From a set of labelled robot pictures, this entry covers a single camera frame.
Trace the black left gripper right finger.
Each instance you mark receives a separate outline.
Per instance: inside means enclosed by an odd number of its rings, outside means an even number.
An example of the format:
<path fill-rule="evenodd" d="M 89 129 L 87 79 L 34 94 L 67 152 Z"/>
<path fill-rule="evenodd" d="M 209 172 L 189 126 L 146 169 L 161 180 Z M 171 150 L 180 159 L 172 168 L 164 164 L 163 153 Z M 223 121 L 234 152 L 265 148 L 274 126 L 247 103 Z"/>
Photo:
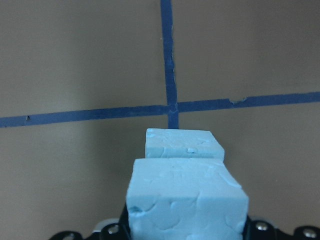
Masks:
<path fill-rule="evenodd" d="M 245 224 L 242 231 L 242 240 L 254 240 L 255 227 L 253 220 L 249 215 L 246 216 Z"/>

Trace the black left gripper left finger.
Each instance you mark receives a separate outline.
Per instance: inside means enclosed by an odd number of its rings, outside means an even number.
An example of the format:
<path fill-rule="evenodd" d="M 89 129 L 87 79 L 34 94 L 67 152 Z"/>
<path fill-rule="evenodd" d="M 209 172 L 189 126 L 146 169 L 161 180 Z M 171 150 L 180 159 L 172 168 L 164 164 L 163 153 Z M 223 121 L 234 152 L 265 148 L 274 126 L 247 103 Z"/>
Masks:
<path fill-rule="evenodd" d="M 120 226 L 122 239 L 131 240 L 132 237 L 131 237 L 131 229 L 129 226 L 129 213 L 128 213 L 127 206 L 123 207 L 123 210 L 119 218 L 119 226 Z"/>

